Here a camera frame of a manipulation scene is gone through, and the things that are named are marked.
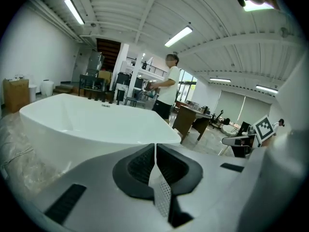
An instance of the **black shorts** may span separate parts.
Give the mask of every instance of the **black shorts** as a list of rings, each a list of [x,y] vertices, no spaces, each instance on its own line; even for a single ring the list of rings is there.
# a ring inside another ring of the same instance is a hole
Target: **black shorts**
[[[156,100],[153,111],[160,115],[163,119],[169,119],[169,112],[172,105],[165,104],[161,101]]]

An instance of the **cardboard box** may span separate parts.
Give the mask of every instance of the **cardboard box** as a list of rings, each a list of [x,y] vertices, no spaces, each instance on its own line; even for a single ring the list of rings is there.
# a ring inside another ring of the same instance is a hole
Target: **cardboard box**
[[[98,72],[98,78],[103,78],[107,80],[107,85],[111,83],[112,80],[112,73],[107,71],[99,71]]]
[[[29,80],[3,80],[3,94],[5,107],[11,113],[16,113],[22,107],[30,104]]]

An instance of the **roller blind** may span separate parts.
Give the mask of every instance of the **roller blind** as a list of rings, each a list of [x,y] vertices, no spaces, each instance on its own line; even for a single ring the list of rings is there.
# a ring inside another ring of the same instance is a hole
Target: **roller blind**
[[[260,118],[268,115],[269,111],[270,104],[246,96],[237,124],[241,125],[245,121],[253,125]]]
[[[222,117],[229,118],[231,122],[236,123],[244,99],[243,95],[222,91],[215,109],[216,116],[223,110]]]

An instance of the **white bathtub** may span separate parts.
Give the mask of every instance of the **white bathtub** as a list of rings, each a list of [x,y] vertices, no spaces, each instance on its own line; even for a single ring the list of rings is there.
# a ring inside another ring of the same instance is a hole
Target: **white bathtub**
[[[128,147],[179,145],[181,141],[153,111],[68,94],[29,104],[20,116],[41,159],[64,172],[87,159]]]

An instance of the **white corrugated ceiling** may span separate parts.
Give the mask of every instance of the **white corrugated ceiling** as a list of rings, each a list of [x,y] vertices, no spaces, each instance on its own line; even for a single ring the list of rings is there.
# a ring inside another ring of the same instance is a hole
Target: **white corrugated ceiling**
[[[73,0],[83,26],[63,0],[43,1],[78,35],[137,44],[162,57],[178,52],[181,67],[204,82],[218,77],[238,88],[279,88],[305,50],[290,17],[276,10],[246,12],[236,0]],[[193,33],[166,48],[189,23]]]

